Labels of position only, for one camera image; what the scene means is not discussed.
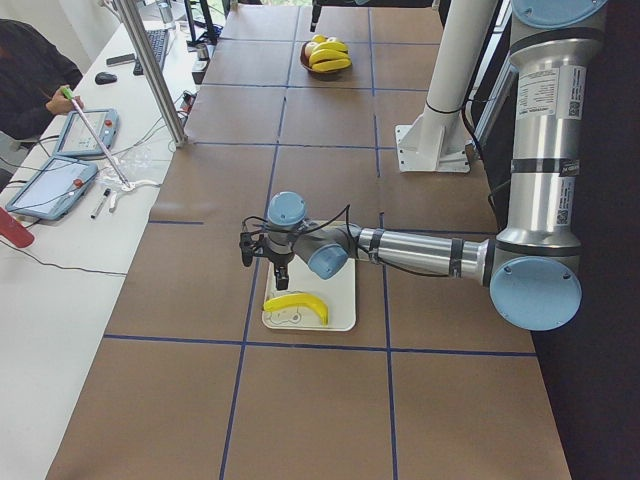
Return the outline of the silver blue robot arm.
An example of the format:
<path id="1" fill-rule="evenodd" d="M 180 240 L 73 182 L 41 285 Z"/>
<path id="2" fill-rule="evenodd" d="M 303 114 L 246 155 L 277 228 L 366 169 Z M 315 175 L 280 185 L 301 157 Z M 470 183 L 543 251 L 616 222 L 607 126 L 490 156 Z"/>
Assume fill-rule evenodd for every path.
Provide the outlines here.
<path id="1" fill-rule="evenodd" d="M 512 158 L 488 169 L 491 200 L 508 204 L 505 227 L 481 243 L 317 223 L 294 192 L 275 195 L 243 258 L 271 261 L 285 291 L 301 259 L 321 279 L 349 259 L 427 277 L 473 278 L 497 312 L 530 331 L 563 326 L 577 313 L 581 244 L 571 230 L 586 68 L 604 40 L 603 1 L 515 1 L 508 63 L 517 74 Z"/>

